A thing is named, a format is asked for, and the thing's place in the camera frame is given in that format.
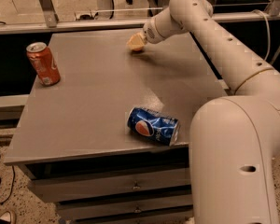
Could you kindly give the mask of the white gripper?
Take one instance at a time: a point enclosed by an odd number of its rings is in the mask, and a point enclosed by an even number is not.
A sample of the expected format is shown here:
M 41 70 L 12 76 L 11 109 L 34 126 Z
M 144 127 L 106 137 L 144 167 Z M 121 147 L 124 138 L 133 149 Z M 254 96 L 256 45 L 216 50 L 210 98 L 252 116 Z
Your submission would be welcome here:
M 144 46 L 147 42 L 151 44 L 158 44 L 162 42 L 163 37 L 159 34 L 156 26 L 156 19 L 151 18 L 143 26 L 143 32 L 140 35 L 132 35 L 127 42 L 128 48 L 130 46 Z

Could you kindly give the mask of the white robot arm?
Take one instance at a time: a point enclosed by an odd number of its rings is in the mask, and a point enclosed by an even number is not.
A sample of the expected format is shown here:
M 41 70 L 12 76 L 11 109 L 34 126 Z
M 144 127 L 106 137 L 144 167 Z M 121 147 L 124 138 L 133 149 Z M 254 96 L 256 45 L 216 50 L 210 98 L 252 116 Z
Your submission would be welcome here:
M 212 18 L 206 0 L 170 0 L 128 46 L 191 32 L 231 90 L 190 125 L 195 224 L 279 224 L 272 160 L 280 154 L 280 73 Z

